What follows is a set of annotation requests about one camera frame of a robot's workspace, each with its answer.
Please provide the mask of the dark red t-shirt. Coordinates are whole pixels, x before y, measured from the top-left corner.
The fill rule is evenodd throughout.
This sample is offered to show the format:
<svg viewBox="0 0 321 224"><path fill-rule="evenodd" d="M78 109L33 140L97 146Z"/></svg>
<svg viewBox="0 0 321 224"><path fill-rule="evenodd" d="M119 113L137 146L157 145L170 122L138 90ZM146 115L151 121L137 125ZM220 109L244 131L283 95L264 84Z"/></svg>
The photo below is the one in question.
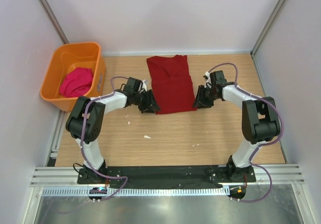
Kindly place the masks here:
<svg viewBox="0 0 321 224"><path fill-rule="evenodd" d="M188 57L153 56L146 60L154 97L160 110L157 115L196 111L193 82L189 73Z"/></svg>

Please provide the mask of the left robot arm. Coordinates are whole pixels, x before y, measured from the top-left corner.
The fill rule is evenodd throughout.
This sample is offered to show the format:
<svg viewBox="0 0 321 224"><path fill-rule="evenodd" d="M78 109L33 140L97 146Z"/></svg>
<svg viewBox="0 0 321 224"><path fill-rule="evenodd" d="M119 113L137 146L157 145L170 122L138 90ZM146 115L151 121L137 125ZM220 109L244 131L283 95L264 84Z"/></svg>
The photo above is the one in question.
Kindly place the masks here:
<svg viewBox="0 0 321 224"><path fill-rule="evenodd" d="M160 107L145 80L125 77L126 83L107 95L77 98L66 122L66 130L76 140L84 159L77 171L79 183L100 184L107 180L106 161L101 155L98 137L106 114L135 105L141 113L156 113Z"/></svg>

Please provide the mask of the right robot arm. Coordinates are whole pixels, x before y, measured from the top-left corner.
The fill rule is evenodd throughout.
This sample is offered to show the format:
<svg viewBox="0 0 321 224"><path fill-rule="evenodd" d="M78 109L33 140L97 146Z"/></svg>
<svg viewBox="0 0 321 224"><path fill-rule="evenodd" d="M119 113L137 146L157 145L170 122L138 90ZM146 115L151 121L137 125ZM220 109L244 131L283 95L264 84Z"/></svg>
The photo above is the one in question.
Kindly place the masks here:
<svg viewBox="0 0 321 224"><path fill-rule="evenodd" d="M243 140L231 155L225 167L213 167L211 180L219 182L254 181L251 160L261 146L281 133L279 117L272 97L260 97L225 79L223 71L206 72L206 83L199 85L194 108L211 108L218 99L228 101L241 109Z"/></svg>

